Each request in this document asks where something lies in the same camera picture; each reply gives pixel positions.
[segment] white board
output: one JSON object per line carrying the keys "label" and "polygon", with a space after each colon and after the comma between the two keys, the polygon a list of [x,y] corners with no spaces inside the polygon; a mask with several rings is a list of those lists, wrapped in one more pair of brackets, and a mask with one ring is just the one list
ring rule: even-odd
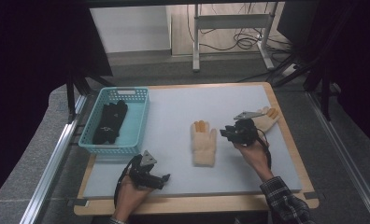
{"label": "white board", "polygon": [[[259,177],[246,164],[240,152],[219,129],[234,125],[234,116],[270,106],[263,86],[208,87],[149,90],[149,116],[142,150],[158,162],[152,175],[171,174],[162,190],[155,195],[222,195],[261,192]],[[216,128],[217,151],[214,167],[197,167],[192,163],[191,125],[207,120]],[[291,190],[302,188],[278,125],[266,134],[272,154],[272,171]],[[129,158],[97,156],[83,196],[111,198],[121,171]]]}

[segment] plastic basket grid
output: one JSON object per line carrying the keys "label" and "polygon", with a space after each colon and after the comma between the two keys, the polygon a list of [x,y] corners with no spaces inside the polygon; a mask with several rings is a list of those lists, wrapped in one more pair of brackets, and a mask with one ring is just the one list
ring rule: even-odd
{"label": "plastic basket grid", "polygon": [[[126,118],[121,126],[121,135],[119,138],[127,138],[128,141],[133,143],[121,144],[119,141],[116,141],[113,145],[94,145],[93,136],[98,124],[100,123],[104,105],[108,105],[110,103],[116,104],[119,100],[123,100],[129,106]],[[148,88],[103,88],[100,90],[92,109],[92,113],[89,116],[78,144],[80,147],[85,147],[93,154],[138,154],[144,139],[148,112]],[[131,126],[133,128],[132,133],[126,135],[126,130],[123,130],[123,128],[125,129],[124,126]]]}

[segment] plaid sleeve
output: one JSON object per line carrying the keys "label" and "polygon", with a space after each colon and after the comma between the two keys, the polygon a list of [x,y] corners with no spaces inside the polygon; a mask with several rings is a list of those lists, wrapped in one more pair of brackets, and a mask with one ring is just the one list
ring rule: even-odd
{"label": "plaid sleeve", "polygon": [[279,223],[315,223],[310,219],[307,204],[291,193],[281,177],[276,176],[264,182],[261,190],[272,210],[274,221],[278,218]]}

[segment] black device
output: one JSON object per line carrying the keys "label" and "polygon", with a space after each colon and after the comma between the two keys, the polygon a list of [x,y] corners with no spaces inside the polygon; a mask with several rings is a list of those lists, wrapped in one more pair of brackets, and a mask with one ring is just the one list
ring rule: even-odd
{"label": "black device", "polygon": [[133,180],[136,188],[152,188],[152,189],[162,189],[164,183],[170,178],[170,174],[158,177],[151,175],[149,172],[152,170],[154,163],[157,161],[145,150],[144,154],[138,154],[134,156],[127,166],[121,172],[121,177],[119,177],[115,195],[114,204],[116,207],[116,200],[118,199],[119,190],[121,189],[121,182],[126,175],[129,175]]}
{"label": "black device", "polygon": [[228,138],[228,141],[241,145],[250,146],[258,141],[262,146],[267,157],[267,165],[269,169],[272,166],[272,157],[270,155],[269,146],[258,135],[258,129],[252,119],[239,119],[235,122],[235,126],[226,125],[225,130],[220,130],[221,136]]}

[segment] cotton glove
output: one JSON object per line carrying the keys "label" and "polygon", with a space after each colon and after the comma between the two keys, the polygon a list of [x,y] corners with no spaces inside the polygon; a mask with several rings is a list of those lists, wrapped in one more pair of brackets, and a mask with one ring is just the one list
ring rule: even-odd
{"label": "cotton glove", "polygon": [[206,121],[196,121],[192,124],[193,164],[214,166],[217,150],[217,130],[209,130]]}
{"label": "cotton glove", "polygon": [[264,115],[253,118],[252,120],[254,121],[255,127],[264,133],[269,131],[280,118],[278,111],[275,108],[269,108],[268,106],[259,109],[257,112],[263,113]]}

